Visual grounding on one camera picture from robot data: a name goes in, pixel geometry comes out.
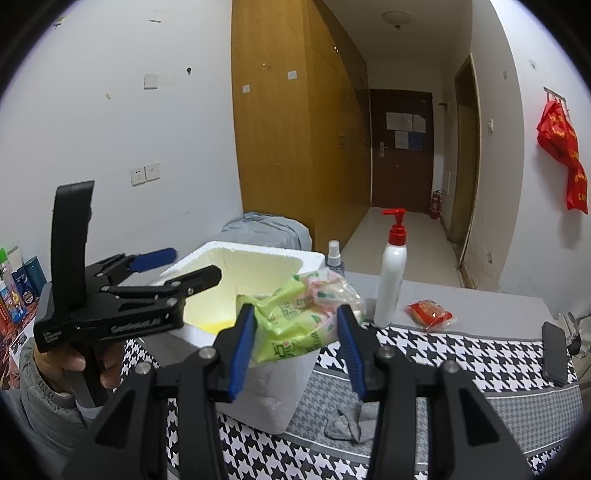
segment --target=table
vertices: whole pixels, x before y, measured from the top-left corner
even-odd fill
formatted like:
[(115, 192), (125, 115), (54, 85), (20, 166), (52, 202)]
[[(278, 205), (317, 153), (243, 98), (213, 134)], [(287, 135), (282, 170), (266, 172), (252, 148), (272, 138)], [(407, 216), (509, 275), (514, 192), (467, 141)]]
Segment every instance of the table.
[[(378, 277), (349, 273), (348, 279), (366, 299), (368, 317), (372, 317)], [(444, 332), (421, 332), (403, 310), (406, 304), (425, 299), (449, 309), (458, 322)], [(396, 345), (408, 357), (429, 365), (440, 365), (453, 355), (508, 426), (532, 469), (542, 470), (582, 413), (572, 363), (564, 388), (555, 388), (541, 376), (541, 326), (546, 321), (553, 322), (543, 301), (405, 281), (399, 306), (396, 325), (375, 329), (379, 341)], [(138, 343), (128, 343), (124, 371), (143, 360), (153, 358)], [(356, 395), (350, 389), (336, 342), (320, 351), (304, 396), (284, 434), (259, 432), (219, 414), (220, 439), (230, 478), (364, 479), (371, 443), (353, 445), (323, 435), (326, 420), (336, 408), (355, 402)], [(426, 408), (424, 399), (419, 399), (415, 469), (418, 480), (427, 478)], [(179, 462), (176, 422), (176, 405), (171, 401), (167, 455), (172, 474), (177, 473)]]

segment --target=plastic wrapper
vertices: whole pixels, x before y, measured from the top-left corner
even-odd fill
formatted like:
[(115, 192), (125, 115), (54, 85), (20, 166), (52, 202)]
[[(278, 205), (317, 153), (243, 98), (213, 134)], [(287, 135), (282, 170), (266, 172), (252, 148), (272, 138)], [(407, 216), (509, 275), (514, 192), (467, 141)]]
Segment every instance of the plastic wrapper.
[(407, 306), (407, 313), (426, 331), (440, 329), (456, 320), (451, 312), (432, 300), (421, 300)]
[(346, 278), (328, 268), (294, 275), (269, 296), (239, 295), (237, 309), (254, 305), (252, 360), (272, 362), (313, 352), (337, 341), (336, 311), (348, 303), (358, 323), (365, 302)]

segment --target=human hand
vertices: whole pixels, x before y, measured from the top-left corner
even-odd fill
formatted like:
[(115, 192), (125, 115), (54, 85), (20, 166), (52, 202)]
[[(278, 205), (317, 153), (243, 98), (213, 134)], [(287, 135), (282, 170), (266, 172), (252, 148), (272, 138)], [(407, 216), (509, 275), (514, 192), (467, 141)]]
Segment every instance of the human hand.
[[(109, 345), (101, 354), (105, 370), (100, 375), (100, 383), (105, 388), (116, 388), (121, 383), (121, 363), (125, 344)], [(66, 378), (66, 371), (82, 372), (86, 368), (84, 356), (71, 345), (64, 345), (55, 350), (41, 353), (37, 346), (34, 351), (35, 364), (39, 373), (57, 393), (72, 393), (72, 386)]]

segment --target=houndstooth tablecloth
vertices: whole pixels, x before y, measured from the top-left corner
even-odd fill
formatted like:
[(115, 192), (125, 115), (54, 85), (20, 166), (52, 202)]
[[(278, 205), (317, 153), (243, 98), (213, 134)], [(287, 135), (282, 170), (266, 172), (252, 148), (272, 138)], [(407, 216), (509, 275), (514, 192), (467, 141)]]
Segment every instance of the houndstooth tablecloth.
[[(572, 362), (568, 383), (555, 388), (542, 377), (541, 341), (476, 338), (450, 333), (424, 333), (390, 326), (375, 329), (381, 344), (395, 345), (425, 365), (439, 366), (454, 358), (484, 392), (520, 445), (535, 473), (558, 452), (582, 413)], [(123, 376), (140, 361), (155, 359), (136, 341), (126, 344)], [(338, 406), (357, 402), (351, 391), (339, 343), (323, 348), (314, 372), (286, 433), (276, 436), (254, 430), (218, 414), (220, 439), (230, 478), (358, 479), (365, 478), (371, 442), (353, 445), (330, 440), (324, 425)], [(179, 463), (176, 401), (169, 400), (167, 457), (173, 473)], [(415, 478), (427, 479), (426, 401), (417, 401), (417, 465)]]

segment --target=tile floor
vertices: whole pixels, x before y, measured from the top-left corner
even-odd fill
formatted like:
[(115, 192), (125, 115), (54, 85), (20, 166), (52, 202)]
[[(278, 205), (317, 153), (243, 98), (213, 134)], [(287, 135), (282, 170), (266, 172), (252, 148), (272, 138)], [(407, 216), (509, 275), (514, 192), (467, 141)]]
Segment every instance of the tile floor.
[[(343, 248), (346, 270), (379, 275), (388, 231), (395, 223), (393, 216), (382, 215), (382, 211), (381, 208), (371, 208)], [(456, 256), (440, 222), (431, 220), (429, 215), (408, 212), (404, 216), (404, 225), (408, 233), (405, 280), (463, 286), (456, 268)]]

